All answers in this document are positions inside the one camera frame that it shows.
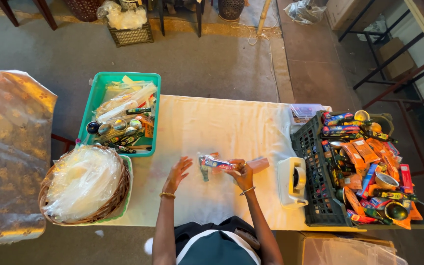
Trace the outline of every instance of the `transparent plastic container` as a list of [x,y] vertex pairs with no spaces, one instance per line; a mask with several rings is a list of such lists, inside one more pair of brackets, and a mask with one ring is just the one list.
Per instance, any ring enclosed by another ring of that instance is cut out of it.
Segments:
[[326,265],[408,265],[395,255],[396,249],[345,238],[332,238],[323,242]]
[[290,104],[291,124],[304,125],[320,110],[326,109],[321,104]]

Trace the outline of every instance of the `wooden chair leg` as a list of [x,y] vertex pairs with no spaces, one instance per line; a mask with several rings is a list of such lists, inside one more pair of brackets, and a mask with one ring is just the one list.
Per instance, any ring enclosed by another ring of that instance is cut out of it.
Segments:
[[47,21],[49,24],[50,28],[52,28],[52,30],[56,30],[58,26],[53,19],[52,12],[50,12],[50,8],[47,5],[47,2],[45,2],[45,0],[33,0],[33,2],[39,9],[40,13],[43,15],[45,21]]
[[160,11],[160,26],[161,26],[161,33],[164,37],[164,17],[163,17],[163,0],[158,0],[158,9]]
[[197,15],[197,36],[199,36],[199,38],[202,35],[202,8],[201,8],[201,3],[196,1],[196,15]]
[[19,27],[19,22],[17,21],[14,13],[12,12],[12,9],[8,4],[8,0],[0,0],[0,8],[3,10],[4,14],[8,16],[9,20],[12,22],[14,27]]

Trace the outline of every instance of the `white tablecloth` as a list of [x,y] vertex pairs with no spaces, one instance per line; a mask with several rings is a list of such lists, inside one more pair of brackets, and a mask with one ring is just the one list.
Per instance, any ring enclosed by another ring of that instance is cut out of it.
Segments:
[[276,164],[295,156],[289,138],[289,104],[161,95],[156,151],[134,158],[129,207],[118,220],[100,225],[155,226],[163,184],[180,156],[194,158],[189,176],[176,191],[174,225],[191,221],[219,224],[237,215],[252,224],[246,198],[223,173],[202,180],[197,153],[219,152],[222,159],[267,157],[270,167],[255,174],[256,196],[272,230],[357,231],[348,227],[309,227],[304,209],[279,201]]

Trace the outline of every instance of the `gold patterned tablecloth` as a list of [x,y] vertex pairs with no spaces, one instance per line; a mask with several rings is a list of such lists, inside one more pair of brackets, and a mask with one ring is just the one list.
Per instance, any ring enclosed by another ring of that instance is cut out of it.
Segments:
[[0,71],[0,244],[39,237],[57,96],[21,71]]

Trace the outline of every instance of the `teal plastic tray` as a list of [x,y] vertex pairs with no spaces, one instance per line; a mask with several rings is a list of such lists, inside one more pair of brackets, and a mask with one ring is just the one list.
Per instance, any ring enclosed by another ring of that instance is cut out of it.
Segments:
[[156,149],[156,131],[158,129],[158,114],[160,113],[160,91],[161,91],[161,76],[159,74],[151,73],[131,73],[131,72],[99,72],[94,76],[93,84],[91,86],[90,96],[86,103],[84,110],[83,120],[81,127],[79,128],[78,138],[83,140],[88,138],[88,143],[91,144],[92,135],[86,131],[86,125],[91,121],[93,117],[93,111],[97,109],[102,103],[104,94],[106,93],[106,84],[115,81],[120,82],[124,75],[128,76],[133,81],[152,81],[156,85],[158,91],[156,92],[156,103],[155,103],[155,123],[153,128],[153,140],[152,149],[148,153],[140,154],[123,154],[130,158],[149,157],[155,153]]

